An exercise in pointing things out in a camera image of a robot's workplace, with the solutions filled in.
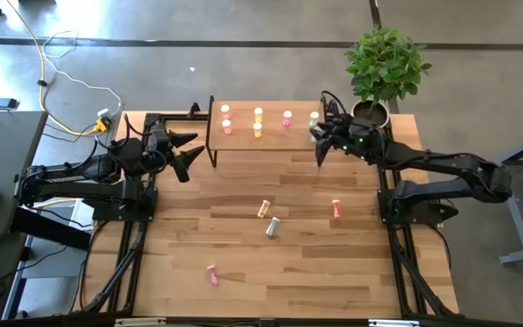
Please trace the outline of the grey desk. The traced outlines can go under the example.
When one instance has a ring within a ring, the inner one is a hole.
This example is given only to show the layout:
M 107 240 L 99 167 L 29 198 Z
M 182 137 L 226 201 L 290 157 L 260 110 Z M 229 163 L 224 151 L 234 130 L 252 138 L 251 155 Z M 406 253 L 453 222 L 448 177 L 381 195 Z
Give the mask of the grey desk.
M 14 178 L 31 165 L 46 120 L 42 111 L 0 112 L 0 236 L 15 216 Z

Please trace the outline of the green leafy plant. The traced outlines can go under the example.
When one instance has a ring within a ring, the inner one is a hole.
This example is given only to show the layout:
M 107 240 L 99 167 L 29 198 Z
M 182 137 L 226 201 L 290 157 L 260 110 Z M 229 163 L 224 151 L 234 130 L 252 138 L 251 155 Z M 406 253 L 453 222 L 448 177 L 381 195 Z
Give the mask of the green leafy plant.
M 353 94 L 376 104 L 417 94 L 421 77 L 432 67 L 419 50 L 412 38 L 395 28 L 383 26 L 363 34 L 344 53 Z

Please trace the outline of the wooden shelf black metal frame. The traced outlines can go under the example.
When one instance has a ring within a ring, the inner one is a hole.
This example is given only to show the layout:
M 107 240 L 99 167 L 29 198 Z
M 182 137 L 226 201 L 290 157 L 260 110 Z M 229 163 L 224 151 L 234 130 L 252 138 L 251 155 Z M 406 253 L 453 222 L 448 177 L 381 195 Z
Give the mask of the wooden shelf black metal frame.
M 232 133 L 226 135 L 222 128 L 221 106 L 231 108 Z M 261 107 L 261 137 L 253 132 L 254 109 Z M 291 126 L 282 125 L 283 112 L 291 111 Z M 206 146 L 213 164 L 221 151 L 309 151 L 314 148 L 309 127 L 310 113 L 317 111 L 319 121 L 324 120 L 324 104 L 314 101 L 230 101 L 209 100 Z

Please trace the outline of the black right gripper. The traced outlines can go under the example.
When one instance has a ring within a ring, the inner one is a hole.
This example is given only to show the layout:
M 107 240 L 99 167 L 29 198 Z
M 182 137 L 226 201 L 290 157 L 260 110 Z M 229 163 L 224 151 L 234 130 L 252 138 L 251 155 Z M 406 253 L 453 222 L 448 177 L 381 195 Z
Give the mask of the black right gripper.
M 325 128 L 316 126 L 310 129 L 316 139 L 316 161 L 322 166 L 328 151 L 341 149 L 345 153 L 367 152 L 367 121 L 352 116 L 331 118 Z

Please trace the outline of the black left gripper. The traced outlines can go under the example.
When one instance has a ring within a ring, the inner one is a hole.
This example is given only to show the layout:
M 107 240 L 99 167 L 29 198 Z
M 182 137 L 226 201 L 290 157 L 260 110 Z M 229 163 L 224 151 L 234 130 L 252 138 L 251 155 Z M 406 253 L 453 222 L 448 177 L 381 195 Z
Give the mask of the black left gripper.
M 149 166 L 166 166 L 169 163 L 171 147 L 181 147 L 198 137 L 197 133 L 168 133 L 162 128 L 153 129 L 146 137 L 143 157 Z M 180 151 L 173 156 L 172 167 L 180 183 L 190 181 L 188 169 L 197 157 L 205 150 L 201 145 L 188 151 Z

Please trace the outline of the white plant pot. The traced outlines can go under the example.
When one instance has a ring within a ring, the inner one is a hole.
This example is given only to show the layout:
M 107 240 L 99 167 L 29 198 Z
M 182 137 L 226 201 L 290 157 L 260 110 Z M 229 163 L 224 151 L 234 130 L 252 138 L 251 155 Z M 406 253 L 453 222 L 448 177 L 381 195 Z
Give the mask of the white plant pot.
M 388 108 L 381 103 L 374 104 L 371 100 L 357 101 L 351 112 L 354 117 L 368 120 L 379 128 L 385 127 L 390 121 Z

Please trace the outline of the silver metal bracket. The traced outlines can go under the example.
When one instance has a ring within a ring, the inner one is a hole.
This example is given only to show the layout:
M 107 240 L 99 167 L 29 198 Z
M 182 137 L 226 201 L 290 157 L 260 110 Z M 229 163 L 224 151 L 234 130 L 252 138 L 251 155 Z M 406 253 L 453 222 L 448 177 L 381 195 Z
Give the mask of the silver metal bracket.
M 129 317 L 116 319 L 113 327 L 158 327 L 165 325 L 166 319 L 162 317 Z
M 391 319 L 369 319 L 369 327 L 420 327 L 418 321 L 391 320 Z

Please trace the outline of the white flat box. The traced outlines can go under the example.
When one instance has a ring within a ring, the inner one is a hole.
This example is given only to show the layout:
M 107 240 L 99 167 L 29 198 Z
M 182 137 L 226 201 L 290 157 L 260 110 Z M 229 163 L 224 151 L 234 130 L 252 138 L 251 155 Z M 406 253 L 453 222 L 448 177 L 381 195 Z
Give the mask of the white flat box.
M 83 200 L 78 199 L 73 205 L 73 211 L 70 217 L 71 222 L 69 222 L 69 225 L 78 230 L 90 232 L 96 226 L 93 216 L 94 208 L 84 203 Z

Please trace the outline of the black desk crossbar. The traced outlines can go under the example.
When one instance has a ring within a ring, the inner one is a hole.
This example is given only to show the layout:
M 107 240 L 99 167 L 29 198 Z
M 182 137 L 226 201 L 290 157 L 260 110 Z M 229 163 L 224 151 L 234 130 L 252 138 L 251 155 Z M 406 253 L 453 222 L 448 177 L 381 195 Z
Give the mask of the black desk crossbar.
M 20 207 L 15 209 L 9 231 L 29 234 L 83 251 L 89 248 L 91 240 L 89 233 Z

